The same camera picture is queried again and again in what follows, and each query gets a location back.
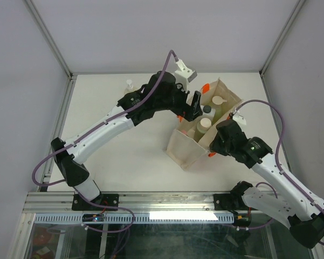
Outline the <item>beige canvas bag orange handles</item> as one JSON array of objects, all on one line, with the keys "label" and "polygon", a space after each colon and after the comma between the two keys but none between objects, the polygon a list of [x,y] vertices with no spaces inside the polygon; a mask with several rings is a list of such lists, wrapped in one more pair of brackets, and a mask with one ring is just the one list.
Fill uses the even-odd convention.
[{"label": "beige canvas bag orange handles", "polygon": [[[173,130],[169,143],[167,145],[166,153],[183,169],[187,169],[194,162],[199,160],[200,157],[210,153],[209,145],[216,136],[216,125],[226,120],[229,114],[235,110],[239,104],[242,103],[242,99],[238,97],[233,91],[231,91],[220,79],[205,84],[201,88],[201,105],[208,105],[212,101],[212,97],[220,96],[227,100],[222,105],[223,115],[215,122],[199,142],[194,140],[194,134],[196,125],[200,121],[201,117],[189,122],[180,118],[178,126]],[[187,131],[187,135],[184,135],[181,131]]]}]

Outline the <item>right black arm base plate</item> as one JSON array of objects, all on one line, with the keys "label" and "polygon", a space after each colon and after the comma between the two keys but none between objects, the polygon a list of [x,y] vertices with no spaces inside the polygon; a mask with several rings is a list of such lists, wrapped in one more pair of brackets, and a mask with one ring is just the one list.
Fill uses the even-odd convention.
[{"label": "right black arm base plate", "polygon": [[215,210],[227,210],[230,212],[245,210],[248,211],[248,206],[244,204],[241,197],[230,193],[215,193],[213,195],[213,203]]}]

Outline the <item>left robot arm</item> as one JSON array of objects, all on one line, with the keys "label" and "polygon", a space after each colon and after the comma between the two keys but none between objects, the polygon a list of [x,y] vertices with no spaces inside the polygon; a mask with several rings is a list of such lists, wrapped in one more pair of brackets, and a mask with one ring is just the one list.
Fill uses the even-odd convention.
[{"label": "left robot arm", "polygon": [[203,112],[201,93],[195,91],[190,104],[189,91],[169,72],[159,71],[138,90],[125,94],[101,120],[77,137],[55,138],[51,142],[54,161],[67,185],[74,188],[89,209],[102,204],[101,191],[86,169],[85,161],[117,135],[151,119],[156,112],[171,111],[192,122]]}]

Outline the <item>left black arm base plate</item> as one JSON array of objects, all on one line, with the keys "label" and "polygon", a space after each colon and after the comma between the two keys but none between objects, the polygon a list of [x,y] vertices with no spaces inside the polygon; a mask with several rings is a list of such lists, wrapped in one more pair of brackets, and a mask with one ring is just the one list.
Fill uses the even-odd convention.
[{"label": "left black arm base plate", "polygon": [[117,211],[119,204],[119,194],[101,193],[98,197],[91,201],[96,206],[85,201],[79,194],[73,195],[72,210],[73,211]]}]

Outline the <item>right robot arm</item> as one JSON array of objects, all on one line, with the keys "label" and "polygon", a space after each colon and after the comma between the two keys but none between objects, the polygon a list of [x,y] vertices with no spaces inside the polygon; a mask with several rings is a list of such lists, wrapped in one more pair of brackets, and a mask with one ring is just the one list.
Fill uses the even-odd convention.
[{"label": "right robot arm", "polygon": [[324,237],[324,199],[276,162],[271,147],[261,138],[248,139],[236,121],[224,120],[216,125],[216,130],[210,151],[233,157],[281,195],[265,195],[252,184],[240,181],[230,190],[223,207],[231,211],[245,206],[259,210],[283,224],[302,246],[312,249],[319,244]]}]

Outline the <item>cream pump lotion bottle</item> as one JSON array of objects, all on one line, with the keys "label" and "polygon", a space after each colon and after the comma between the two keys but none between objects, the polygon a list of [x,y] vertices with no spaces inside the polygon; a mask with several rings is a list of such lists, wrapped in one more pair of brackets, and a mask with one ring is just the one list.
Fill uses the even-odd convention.
[{"label": "cream pump lotion bottle", "polygon": [[126,84],[127,84],[127,86],[124,90],[124,95],[135,91],[135,87],[134,87],[133,81],[131,79],[126,80]]}]

